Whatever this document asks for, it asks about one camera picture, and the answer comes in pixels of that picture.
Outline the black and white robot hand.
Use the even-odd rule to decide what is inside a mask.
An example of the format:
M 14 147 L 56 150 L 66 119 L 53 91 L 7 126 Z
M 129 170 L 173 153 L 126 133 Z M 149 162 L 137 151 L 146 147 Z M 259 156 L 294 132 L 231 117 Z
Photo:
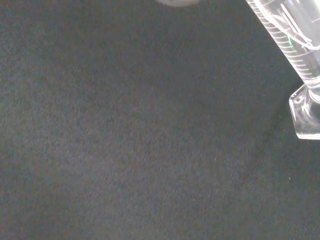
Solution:
M 201 0 L 156 0 L 156 2 L 169 7 L 181 8 L 196 5 Z

